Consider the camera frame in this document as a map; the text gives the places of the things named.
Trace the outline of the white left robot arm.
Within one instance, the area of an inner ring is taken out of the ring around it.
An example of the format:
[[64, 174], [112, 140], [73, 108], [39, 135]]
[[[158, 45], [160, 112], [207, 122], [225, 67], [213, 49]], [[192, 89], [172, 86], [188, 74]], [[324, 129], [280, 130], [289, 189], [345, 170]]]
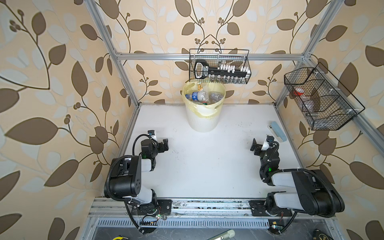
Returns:
[[150, 135], [141, 134], [133, 143], [133, 150], [139, 138], [141, 152], [138, 155], [125, 155], [113, 159], [110, 166], [104, 195], [106, 198], [124, 202], [136, 207], [139, 215], [163, 216], [171, 213], [171, 200], [158, 200], [153, 189], [143, 186], [143, 172], [152, 172], [156, 167], [156, 156], [169, 150], [169, 140], [158, 142]]

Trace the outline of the clear bottle blue label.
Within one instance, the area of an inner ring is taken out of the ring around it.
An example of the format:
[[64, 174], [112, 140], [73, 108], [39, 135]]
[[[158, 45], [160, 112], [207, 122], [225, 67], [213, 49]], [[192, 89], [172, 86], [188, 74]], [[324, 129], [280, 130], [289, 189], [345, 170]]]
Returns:
[[185, 97], [190, 101], [195, 102], [207, 102], [209, 100], [209, 93], [206, 91], [192, 92], [185, 94]]

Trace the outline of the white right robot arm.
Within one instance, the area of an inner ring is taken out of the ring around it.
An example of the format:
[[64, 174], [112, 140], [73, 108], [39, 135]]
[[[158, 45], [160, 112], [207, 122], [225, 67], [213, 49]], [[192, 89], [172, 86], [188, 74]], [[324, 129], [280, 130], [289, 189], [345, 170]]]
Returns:
[[279, 142], [267, 136], [263, 144], [253, 140], [250, 150], [260, 158], [260, 178], [271, 187], [291, 188], [267, 194], [265, 200], [251, 200], [254, 217], [292, 216], [294, 213], [331, 218], [345, 210], [341, 195], [321, 170], [280, 169]]

